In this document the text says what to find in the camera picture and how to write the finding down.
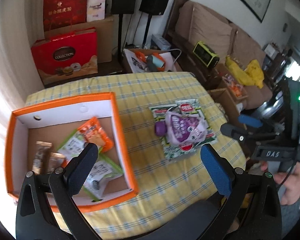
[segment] orange and white open box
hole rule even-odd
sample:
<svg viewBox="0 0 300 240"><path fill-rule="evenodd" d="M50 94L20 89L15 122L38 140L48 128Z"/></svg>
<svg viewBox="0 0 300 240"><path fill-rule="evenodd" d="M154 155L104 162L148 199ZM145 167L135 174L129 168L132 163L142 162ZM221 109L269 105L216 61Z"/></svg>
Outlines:
<svg viewBox="0 0 300 240"><path fill-rule="evenodd" d="M74 202L81 212L92 212L135 197L138 186L112 92L57 99L13 111L5 150L8 193L18 198L25 174L32 169L36 141L53 143L52 151L55 152L71 132L94 116L114 141L114 147L105 152L105 155L122 167L124 175L107 184L102 201L93 203L81 190L78 195L73 196ZM52 210L58 212L52 195L47 196Z"/></svg>

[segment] sofa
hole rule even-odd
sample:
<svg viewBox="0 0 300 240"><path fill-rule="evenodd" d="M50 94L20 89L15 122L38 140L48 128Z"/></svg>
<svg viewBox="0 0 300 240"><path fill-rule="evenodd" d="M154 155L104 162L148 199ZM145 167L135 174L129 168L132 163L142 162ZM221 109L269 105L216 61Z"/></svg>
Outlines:
<svg viewBox="0 0 300 240"><path fill-rule="evenodd" d="M174 0L163 36L173 48L181 49L179 63L183 71L192 72L206 89L213 89L211 83L218 82L218 73L228 71L225 67L227 55L235 59L243 70L254 59L262 67L266 56L260 45L239 26L190 0ZM205 42L219 55L220 61L212 71L193 54L197 41ZM248 95L243 102L245 109L258 108L273 96L265 83L262 89L257 86L244 88Z"/></svg>

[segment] curtain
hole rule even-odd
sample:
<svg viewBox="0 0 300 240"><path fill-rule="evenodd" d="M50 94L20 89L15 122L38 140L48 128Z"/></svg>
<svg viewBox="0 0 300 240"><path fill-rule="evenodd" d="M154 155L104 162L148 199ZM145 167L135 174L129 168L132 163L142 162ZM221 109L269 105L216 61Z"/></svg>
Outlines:
<svg viewBox="0 0 300 240"><path fill-rule="evenodd" d="M0 0L0 220L15 235L16 206L7 195L4 142L11 111L44 87L30 47L44 38L43 0Z"/></svg>

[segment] tablecloth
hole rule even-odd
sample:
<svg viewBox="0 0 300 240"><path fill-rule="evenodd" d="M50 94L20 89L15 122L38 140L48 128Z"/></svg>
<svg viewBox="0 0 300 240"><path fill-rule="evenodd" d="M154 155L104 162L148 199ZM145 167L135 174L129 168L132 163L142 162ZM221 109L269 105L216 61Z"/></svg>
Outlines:
<svg viewBox="0 0 300 240"><path fill-rule="evenodd" d="M165 164L160 140L154 134L154 119L149 106L197 98L217 135L218 143L213 145L215 150L232 166L245 168L245 157L239 144L220 133L225 117L190 73L139 73L84 79L34 93L27 98L26 105L106 91L116 93L140 190L137 197L124 203L83 214L103 239L119 239L151 231L187 206L216 192L199 152L185 160ZM55 213L55 217L60 228L68 231L60 213Z"/></svg>

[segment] red gift bag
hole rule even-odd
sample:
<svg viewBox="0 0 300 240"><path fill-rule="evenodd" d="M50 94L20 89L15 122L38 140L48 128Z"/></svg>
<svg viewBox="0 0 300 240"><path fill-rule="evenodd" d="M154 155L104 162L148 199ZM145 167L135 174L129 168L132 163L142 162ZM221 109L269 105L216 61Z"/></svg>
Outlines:
<svg viewBox="0 0 300 240"><path fill-rule="evenodd" d="M87 0L43 0L44 31L86 22Z"/></svg>
<svg viewBox="0 0 300 240"><path fill-rule="evenodd" d="M45 85L98 73L95 28L37 41L31 52Z"/></svg>

